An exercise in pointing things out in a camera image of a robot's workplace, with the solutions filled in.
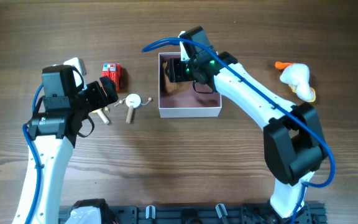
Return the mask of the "brown plush bear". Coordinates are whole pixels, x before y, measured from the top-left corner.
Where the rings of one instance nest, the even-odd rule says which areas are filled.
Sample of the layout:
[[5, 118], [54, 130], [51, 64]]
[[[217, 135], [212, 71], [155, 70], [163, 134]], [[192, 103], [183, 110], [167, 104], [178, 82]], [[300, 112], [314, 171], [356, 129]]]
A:
[[175, 95], [189, 90], [189, 82], [170, 82], [167, 76], [167, 62], [163, 63], [163, 88], [168, 95]]

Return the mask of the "red toy fire truck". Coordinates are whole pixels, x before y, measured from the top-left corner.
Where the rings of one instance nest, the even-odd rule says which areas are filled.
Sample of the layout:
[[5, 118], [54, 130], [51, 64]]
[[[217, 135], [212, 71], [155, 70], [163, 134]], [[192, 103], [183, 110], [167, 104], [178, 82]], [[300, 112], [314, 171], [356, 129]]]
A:
[[116, 91], [121, 88], [122, 68], [119, 63], [105, 63], [102, 69], [102, 76], [108, 77], [116, 85]]

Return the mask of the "white wooden rattle drum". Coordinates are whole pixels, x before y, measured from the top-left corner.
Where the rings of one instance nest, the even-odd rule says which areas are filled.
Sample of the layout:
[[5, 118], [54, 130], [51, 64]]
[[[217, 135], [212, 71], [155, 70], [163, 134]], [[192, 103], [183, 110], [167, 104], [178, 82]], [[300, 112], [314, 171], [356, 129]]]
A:
[[140, 106], [147, 105], [151, 101], [153, 101], [153, 99], [151, 97], [149, 97], [147, 102], [143, 103], [141, 97], [138, 94], [132, 93], [132, 94], [128, 95], [126, 98], [124, 98], [123, 100], [119, 100], [114, 105], [114, 107], [126, 104], [126, 106], [128, 107], [128, 112], [127, 112], [127, 116], [126, 116], [126, 123], [131, 124], [132, 117], [133, 117], [135, 109], [140, 107]]

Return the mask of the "yellow wooden rattle drum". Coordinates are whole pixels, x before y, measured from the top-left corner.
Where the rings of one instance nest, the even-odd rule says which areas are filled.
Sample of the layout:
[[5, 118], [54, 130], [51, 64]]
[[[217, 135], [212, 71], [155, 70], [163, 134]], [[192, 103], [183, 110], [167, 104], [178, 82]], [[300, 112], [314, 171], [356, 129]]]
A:
[[103, 121], [104, 124], [109, 124], [110, 120], [109, 118], [105, 115], [105, 111], [109, 112], [109, 108], [107, 106], [94, 110], [92, 111], [92, 113], [97, 114]]

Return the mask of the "white box pink interior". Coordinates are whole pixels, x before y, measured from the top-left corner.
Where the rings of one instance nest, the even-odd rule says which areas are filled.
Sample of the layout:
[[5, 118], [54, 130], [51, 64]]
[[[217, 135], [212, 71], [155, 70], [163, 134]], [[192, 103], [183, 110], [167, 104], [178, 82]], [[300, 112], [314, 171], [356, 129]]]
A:
[[185, 89], [172, 95], [167, 93], [163, 65], [169, 59], [180, 58], [179, 52], [158, 54], [158, 109], [161, 118], [207, 118], [217, 117], [222, 108], [219, 93], [201, 94], [193, 89], [192, 82], [185, 82]]

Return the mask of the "white plush duck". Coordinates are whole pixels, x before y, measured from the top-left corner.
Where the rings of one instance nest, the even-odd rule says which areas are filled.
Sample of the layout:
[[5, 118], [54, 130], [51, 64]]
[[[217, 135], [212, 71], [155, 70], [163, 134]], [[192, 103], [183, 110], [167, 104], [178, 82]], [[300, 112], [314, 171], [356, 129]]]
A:
[[280, 81], [287, 84], [299, 99], [309, 103], [316, 100], [316, 92], [310, 87], [310, 70], [307, 65], [275, 62], [275, 68], [282, 71]]

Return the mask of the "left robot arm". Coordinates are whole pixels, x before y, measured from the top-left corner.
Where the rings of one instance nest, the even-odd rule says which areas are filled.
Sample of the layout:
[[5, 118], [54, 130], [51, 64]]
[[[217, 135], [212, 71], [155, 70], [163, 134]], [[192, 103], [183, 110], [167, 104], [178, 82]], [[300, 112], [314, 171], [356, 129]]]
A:
[[44, 95], [36, 95], [31, 119], [22, 127], [29, 147], [24, 185], [14, 223], [57, 223], [63, 180], [82, 122], [89, 113], [118, 100], [108, 77], [75, 81], [78, 69], [55, 65], [42, 70]]

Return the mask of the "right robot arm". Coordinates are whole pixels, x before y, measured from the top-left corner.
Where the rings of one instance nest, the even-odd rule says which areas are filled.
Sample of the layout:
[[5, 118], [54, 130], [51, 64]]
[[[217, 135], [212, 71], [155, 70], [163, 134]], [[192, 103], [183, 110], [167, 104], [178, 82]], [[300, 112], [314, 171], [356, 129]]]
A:
[[237, 104], [261, 128], [264, 156], [275, 177], [270, 207], [277, 219], [294, 222], [304, 207], [308, 187], [322, 188], [334, 177], [333, 154], [324, 140], [317, 111], [296, 105], [251, 77], [228, 52], [218, 54], [200, 26], [162, 41], [180, 47], [179, 59], [165, 68], [171, 83], [209, 86]]

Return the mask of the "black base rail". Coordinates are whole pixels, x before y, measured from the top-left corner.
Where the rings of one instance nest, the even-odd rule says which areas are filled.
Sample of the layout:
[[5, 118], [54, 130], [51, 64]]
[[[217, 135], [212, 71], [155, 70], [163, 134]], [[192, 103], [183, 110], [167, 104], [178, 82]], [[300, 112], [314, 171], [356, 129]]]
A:
[[[291, 217], [279, 219], [267, 204], [225, 205], [227, 215], [218, 215], [213, 207], [156, 207], [155, 218], [146, 217], [146, 207], [110, 206], [117, 217], [116, 223], [191, 223], [197, 218], [201, 223], [290, 223]], [[61, 208], [58, 223], [65, 223], [70, 217], [69, 208]], [[327, 224], [326, 209], [322, 203], [306, 203], [297, 213], [294, 223]]]

